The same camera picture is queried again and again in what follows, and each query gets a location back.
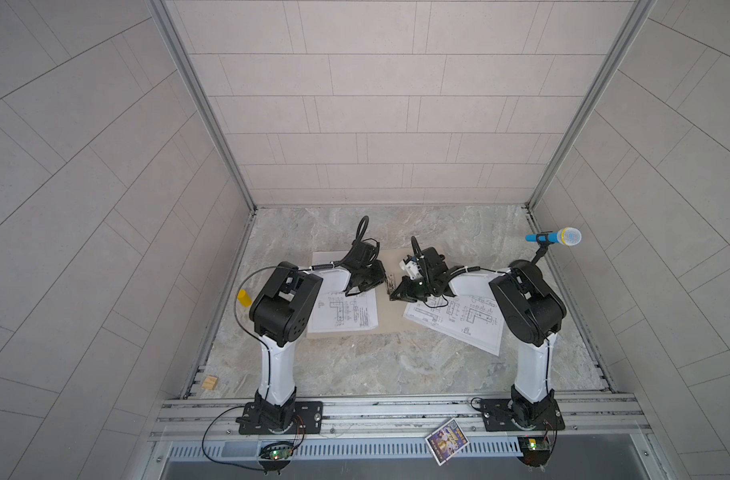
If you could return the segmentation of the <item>metal folder clip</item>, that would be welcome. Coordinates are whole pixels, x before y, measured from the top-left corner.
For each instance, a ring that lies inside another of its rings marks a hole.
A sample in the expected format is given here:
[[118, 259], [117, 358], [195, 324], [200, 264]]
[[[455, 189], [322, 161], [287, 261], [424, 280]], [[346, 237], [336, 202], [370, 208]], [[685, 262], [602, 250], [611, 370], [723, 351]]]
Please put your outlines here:
[[395, 276], [393, 274], [387, 275], [386, 284], [387, 284], [387, 292], [389, 294], [391, 294], [398, 285], [398, 282], [395, 280]]

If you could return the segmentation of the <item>drawing paper sheet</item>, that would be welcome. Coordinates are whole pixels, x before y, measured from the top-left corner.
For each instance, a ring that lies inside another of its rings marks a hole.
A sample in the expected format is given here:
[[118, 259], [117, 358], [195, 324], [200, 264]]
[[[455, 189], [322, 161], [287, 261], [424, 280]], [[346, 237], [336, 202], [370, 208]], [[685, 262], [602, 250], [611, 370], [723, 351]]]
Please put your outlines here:
[[498, 356], [505, 321], [489, 283], [499, 276], [465, 272], [449, 282], [452, 296], [408, 303], [403, 317]]
[[364, 293], [354, 289], [354, 294], [348, 296], [344, 290], [351, 274], [343, 267], [330, 268], [343, 255], [343, 252], [315, 252], [312, 256], [313, 263], [324, 268], [313, 271], [323, 283], [306, 328], [308, 338], [371, 333], [379, 326], [377, 289]]

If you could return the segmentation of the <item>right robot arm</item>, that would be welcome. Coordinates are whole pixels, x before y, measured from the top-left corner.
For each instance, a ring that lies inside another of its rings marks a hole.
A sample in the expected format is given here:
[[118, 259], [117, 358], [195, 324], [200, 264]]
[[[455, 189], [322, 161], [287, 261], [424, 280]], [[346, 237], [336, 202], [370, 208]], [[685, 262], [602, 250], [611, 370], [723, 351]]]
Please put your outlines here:
[[431, 298], [479, 296], [495, 303], [509, 331], [519, 341], [517, 371], [508, 400], [474, 398], [488, 431], [565, 428], [554, 389], [551, 387], [553, 350], [567, 314], [563, 301], [543, 278], [537, 262], [549, 245], [538, 244], [531, 260], [512, 261], [502, 271], [479, 266], [450, 268], [435, 248], [413, 252], [399, 263], [403, 277], [392, 291], [392, 300], [417, 303]]

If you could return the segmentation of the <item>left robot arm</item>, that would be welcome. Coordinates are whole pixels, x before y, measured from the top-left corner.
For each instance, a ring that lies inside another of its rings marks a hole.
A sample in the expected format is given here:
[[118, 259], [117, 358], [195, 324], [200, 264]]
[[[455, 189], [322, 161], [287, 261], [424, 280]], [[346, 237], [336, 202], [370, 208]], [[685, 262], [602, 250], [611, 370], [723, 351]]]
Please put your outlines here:
[[355, 240], [343, 259], [302, 268], [283, 261], [271, 275], [249, 310], [255, 338], [266, 356], [261, 383], [254, 397], [257, 423], [284, 431], [293, 422], [296, 384], [293, 377], [295, 342], [309, 323], [321, 294], [354, 296], [386, 280], [378, 259], [380, 243], [372, 238]]

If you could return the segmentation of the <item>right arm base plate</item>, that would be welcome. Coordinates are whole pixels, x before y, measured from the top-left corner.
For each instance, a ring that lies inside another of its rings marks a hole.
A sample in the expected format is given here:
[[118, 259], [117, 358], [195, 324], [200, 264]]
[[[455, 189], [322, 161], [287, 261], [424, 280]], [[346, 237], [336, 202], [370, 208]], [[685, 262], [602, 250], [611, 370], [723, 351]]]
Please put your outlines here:
[[552, 393], [536, 403], [524, 398], [482, 399], [479, 410], [487, 432], [565, 429], [562, 412]]

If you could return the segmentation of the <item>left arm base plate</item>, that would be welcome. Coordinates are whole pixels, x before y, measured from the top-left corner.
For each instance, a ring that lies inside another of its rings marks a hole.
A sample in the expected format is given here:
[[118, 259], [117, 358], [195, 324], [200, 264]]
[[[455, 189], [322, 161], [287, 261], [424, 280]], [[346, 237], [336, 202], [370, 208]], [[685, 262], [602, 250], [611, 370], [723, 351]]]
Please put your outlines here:
[[259, 399], [249, 402], [236, 422], [240, 435], [318, 434], [323, 408], [321, 401], [292, 400], [277, 406]]

